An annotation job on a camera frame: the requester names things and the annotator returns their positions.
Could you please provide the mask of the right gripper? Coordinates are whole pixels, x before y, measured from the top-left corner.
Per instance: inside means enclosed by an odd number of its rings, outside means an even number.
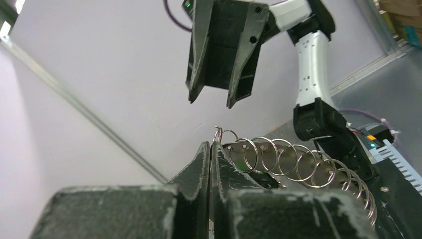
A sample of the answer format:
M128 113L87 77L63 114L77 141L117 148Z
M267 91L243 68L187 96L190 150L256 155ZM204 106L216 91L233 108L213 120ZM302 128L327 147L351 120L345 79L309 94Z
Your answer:
M260 38L268 19L265 3L242 0L187 0L192 19L188 99L204 86L228 89L227 104L251 96Z

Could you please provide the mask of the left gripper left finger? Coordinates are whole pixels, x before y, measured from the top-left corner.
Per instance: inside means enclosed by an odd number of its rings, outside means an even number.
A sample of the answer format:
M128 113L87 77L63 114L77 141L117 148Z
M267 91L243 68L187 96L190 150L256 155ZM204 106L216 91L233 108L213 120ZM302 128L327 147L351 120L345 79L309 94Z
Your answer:
M210 144L164 185L79 186L56 192L32 239L206 239Z

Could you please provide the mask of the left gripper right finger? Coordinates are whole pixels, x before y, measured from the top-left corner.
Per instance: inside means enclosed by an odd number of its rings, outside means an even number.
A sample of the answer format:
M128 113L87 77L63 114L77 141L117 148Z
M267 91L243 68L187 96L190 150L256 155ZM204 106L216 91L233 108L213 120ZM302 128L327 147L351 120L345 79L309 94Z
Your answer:
M234 239L375 239L362 201L340 189L309 189L292 182L266 189L213 144L213 181L228 208Z

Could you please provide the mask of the metal disc keyring with rings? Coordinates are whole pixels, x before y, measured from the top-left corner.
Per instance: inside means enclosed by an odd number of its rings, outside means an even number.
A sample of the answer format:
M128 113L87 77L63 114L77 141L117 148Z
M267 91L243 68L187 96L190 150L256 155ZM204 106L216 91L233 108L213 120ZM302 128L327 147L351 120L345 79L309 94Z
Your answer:
M375 227L377 207L367 184L355 171L325 152L262 136L236 137L223 147L231 164L243 160L250 172L269 173L281 188L292 182L309 189L340 189L351 193L362 201L370 225Z

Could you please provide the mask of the green key tag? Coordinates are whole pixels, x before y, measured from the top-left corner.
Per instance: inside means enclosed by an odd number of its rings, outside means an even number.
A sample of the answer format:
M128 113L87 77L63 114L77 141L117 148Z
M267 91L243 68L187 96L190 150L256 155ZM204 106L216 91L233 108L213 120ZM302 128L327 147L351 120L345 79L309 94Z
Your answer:
M234 165L240 170L247 173L257 184L266 189L278 189L279 182L274 179L269 173L258 173L251 171L243 160L236 161Z

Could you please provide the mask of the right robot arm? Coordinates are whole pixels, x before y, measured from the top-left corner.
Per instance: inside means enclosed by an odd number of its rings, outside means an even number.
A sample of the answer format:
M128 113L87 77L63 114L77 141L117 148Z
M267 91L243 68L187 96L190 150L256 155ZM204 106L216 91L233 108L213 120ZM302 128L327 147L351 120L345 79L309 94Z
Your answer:
M329 93L327 49L335 22L320 0L185 0L192 21L186 85L193 103L205 86L228 91L227 107L251 95L260 49L286 32L299 57L294 130L315 140L365 181L376 172L358 137L347 128Z

